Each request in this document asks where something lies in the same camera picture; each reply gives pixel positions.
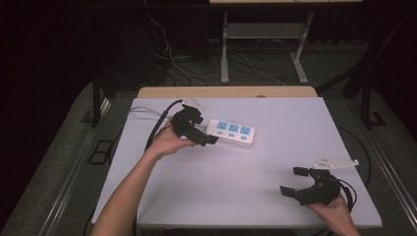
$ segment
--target white power strip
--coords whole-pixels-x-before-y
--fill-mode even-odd
[[[244,147],[250,147],[255,142],[255,129],[253,127],[226,121],[210,120],[206,133],[219,137],[221,141]]]

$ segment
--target forearm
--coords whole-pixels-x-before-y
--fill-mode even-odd
[[[160,156],[146,152],[112,194],[91,235],[127,235],[149,176]]]

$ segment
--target hand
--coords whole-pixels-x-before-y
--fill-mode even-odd
[[[178,138],[174,133],[171,120],[172,117],[169,117],[164,127],[160,129],[160,132],[156,135],[152,144],[147,149],[147,151],[153,152],[158,159],[162,158],[164,155],[173,154],[180,148],[195,145],[191,140]]]
[[[350,216],[346,201],[342,195],[328,205],[314,204],[307,206],[315,211],[331,231],[337,235],[360,235]]]

